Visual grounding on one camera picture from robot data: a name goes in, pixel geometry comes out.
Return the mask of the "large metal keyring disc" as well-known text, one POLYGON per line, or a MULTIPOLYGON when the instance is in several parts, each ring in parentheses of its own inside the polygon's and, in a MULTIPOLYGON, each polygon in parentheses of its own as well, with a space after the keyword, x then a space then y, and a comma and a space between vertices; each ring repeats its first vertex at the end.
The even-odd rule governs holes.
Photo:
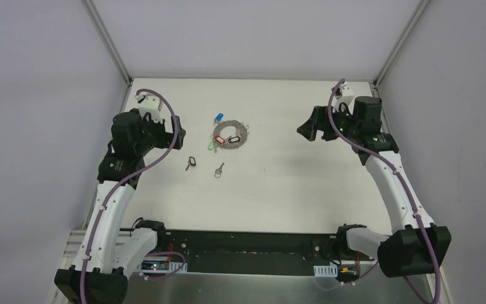
POLYGON ((214 151, 217 152, 217 149, 239 149, 243 146, 249 137, 249 126, 244 124, 238 120, 226 120, 222 121, 222 123, 217 123, 213 129, 213 133, 211 135, 211 141, 215 143, 214 151), (218 145, 214 141, 215 136, 221 136, 226 140, 226 144, 218 145), (232 136, 240 136, 241 142, 230 144, 227 143, 227 139, 232 136))

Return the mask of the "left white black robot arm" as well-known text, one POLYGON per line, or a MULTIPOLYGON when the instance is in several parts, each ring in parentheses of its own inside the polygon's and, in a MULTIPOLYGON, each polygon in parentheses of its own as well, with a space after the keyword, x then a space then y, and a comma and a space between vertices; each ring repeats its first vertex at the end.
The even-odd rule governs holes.
POLYGON ((163 157, 180 149, 186 131, 180 118, 171 117, 172 132, 165 121, 133 109, 116 115, 108 150, 98 168, 96 202, 76 257, 54 277, 56 287, 70 303, 122 303, 130 276, 143 258, 162 255, 168 247, 162 222, 144 220, 121 248, 116 247, 123 216, 148 168, 144 157, 154 148, 163 157))

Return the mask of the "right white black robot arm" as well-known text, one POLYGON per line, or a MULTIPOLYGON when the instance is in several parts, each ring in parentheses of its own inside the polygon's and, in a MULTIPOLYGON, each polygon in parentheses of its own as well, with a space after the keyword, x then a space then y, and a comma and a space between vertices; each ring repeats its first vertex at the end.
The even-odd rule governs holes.
POLYGON ((340 226, 333 251, 348 260, 357 253, 375 258, 387 277, 434 274, 442 265, 451 243, 446 226, 429 216, 405 176, 399 147, 382 131, 382 101, 356 97, 350 111, 346 103, 315 106, 297 133, 314 141, 345 139, 374 180, 389 215, 391 235, 380 234, 361 224, 340 226))

